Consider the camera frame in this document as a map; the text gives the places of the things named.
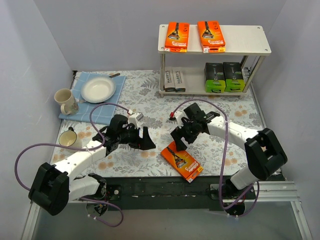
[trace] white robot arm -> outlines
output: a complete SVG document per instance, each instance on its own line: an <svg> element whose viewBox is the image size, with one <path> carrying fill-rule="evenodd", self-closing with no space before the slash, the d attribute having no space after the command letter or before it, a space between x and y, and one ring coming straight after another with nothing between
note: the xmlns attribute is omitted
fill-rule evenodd
<svg viewBox="0 0 320 240"><path fill-rule="evenodd" d="M78 151L64 160L50 165L42 164L34 178L29 191L29 198L36 204L47 210L51 215L60 213L69 201L84 196L92 196L101 199L106 195L106 180L94 173L83 178L76 179L86 168L96 161L105 158L118 148L119 144L128 144L133 149L149 150L156 148L149 136L148 127L143 127L140 137L139 120L142 113L134 113L129 118L123 115L115 115L109 126L103 127L85 146L84 151Z"/></svg>
<svg viewBox="0 0 320 240"><path fill-rule="evenodd" d="M225 119L216 112L205 114L196 103L184 110L175 112L174 119L178 127L171 132L177 150L185 150L188 143L193 143L200 133L226 137ZM287 162L287 156L274 132L268 128L255 130L228 122L228 141L246 152L248 165L231 178L227 179L223 189L225 195L235 196L239 190L253 184L257 180L266 180Z"/></svg>

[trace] blue cloth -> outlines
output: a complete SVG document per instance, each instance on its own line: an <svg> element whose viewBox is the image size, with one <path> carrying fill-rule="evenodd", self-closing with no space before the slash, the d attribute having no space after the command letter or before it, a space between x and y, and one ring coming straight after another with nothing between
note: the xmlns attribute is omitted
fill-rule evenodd
<svg viewBox="0 0 320 240"><path fill-rule="evenodd" d="M72 94L76 99L83 100L83 97L81 96L81 88L82 86L89 80L96 78L96 77L103 77L105 75L102 74L95 74L95 73L88 73L88 72L82 72L78 81L76 82L74 88L71 90ZM119 100L120 93L122 91L122 88L124 86L126 76L116 76L112 78L115 82L116 88L115 92L108 100L106 100L106 103L113 103L116 104ZM74 120L79 122L90 122L89 120L89 114L91 110L97 105L97 103L78 103L79 105L79 111L75 115L64 115L60 113L59 118L60 119L67 119L67 120ZM92 120L96 124L104 124L109 125L111 118L114 116L116 106L112 105L105 105L97 108L93 114L92 114Z"/></svg>

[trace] white mug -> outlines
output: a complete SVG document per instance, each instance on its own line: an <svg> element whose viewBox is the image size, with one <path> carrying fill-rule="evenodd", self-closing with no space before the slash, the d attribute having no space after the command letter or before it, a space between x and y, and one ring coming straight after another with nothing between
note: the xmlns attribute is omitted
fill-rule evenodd
<svg viewBox="0 0 320 240"><path fill-rule="evenodd" d="M75 115L79 111L78 103L70 89L63 88L57 91L54 100L60 105L62 114Z"/></svg>
<svg viewBox="0 0 320 240"><path fill-rule="evenodd" d="M68 131L63 132L59 137L59 144L66 147L73 147L73 148L82 148L82 142L80 138L75 133L73 127L69 127ZM70 153L77 152L76 150L66 149Z"/></svg>

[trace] gray floor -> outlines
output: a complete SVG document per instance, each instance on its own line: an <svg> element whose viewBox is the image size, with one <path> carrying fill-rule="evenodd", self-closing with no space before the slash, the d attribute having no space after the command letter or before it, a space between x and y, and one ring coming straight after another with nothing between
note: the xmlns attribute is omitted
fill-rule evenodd
<svg viewBox="0 0 320 240"><path fill-rule="evenodd" d="M205 209L125 210L123 223L115 228L88 218L85 207L83 203L70 203L57 216L41 209L32 239L302 239L290 202L258 202L240 219ZM103 218L115 223L120 214L109 211Z"/></svg>

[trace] white shelf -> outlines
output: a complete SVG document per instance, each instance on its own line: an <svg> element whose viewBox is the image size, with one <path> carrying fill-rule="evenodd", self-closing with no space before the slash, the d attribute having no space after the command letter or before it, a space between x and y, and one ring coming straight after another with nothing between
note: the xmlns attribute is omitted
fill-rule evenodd
<svg viewBox="0 0 320 240"><path fill-rule="evenodd" d="M161 54L213 54L234 56L269 56L271 49L262 26L220 25L225 40L225 52L203 53L197 25L190 25L186 53L165 50L168 25L159 27L158 52Z"/></svg>
<svg viewBox="0 0 320 240"><path fill-rule="evenodd" d="M159 93L164 95L221 95L221 96L245 96L245 92L206 92L205 72L201 67L182 67L185 92L164 91L159 88Z"/></svg>

